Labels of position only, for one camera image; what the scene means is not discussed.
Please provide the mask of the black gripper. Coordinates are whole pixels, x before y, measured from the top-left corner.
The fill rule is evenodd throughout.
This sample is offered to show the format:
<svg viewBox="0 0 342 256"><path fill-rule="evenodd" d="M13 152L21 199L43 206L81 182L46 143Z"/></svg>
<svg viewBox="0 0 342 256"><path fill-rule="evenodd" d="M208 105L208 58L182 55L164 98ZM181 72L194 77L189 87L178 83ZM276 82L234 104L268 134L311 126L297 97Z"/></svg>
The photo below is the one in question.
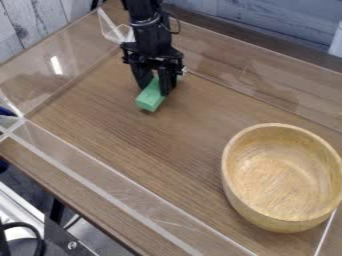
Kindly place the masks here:
<svg viewBox="0 0 342 256"><path fill-rule="evenodd" d="M132 71L141 89L145 89L154 79L158 70L161 94L168 96L177 86L177 75L184 74L184 53L173 46L173 35L169 18L132 19L134 41L121 44L123 62L132 66Z"/></svg>

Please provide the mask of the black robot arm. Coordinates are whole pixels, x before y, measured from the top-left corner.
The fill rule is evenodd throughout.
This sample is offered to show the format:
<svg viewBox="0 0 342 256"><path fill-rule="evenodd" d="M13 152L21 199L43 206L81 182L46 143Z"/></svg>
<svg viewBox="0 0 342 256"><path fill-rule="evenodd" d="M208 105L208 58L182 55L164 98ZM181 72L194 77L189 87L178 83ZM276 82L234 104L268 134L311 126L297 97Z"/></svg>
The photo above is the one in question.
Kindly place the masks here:
<svg viewBox="0 0 342 256"><path fill-rule="evenodd" d="M168 96L177 87L178 76L184 74L184 53L173 46L173 14L164 9L164 0L122 0L129 11L130 27L136 41L123 42L123 62L132 71L142 90L160 77L161 95Z"/></svg>

